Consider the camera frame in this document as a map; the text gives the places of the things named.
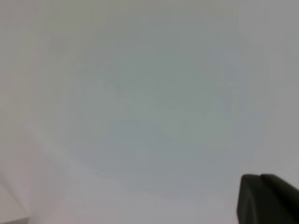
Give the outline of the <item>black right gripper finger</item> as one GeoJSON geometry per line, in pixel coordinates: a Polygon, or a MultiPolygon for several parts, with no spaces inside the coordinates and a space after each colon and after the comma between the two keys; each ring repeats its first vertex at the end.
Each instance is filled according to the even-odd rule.
{"type": "Polygon", "coordinates": [[[299,190],[273,174],[243,175],[236,213],[240,224],[297,224],[299,190]]]}

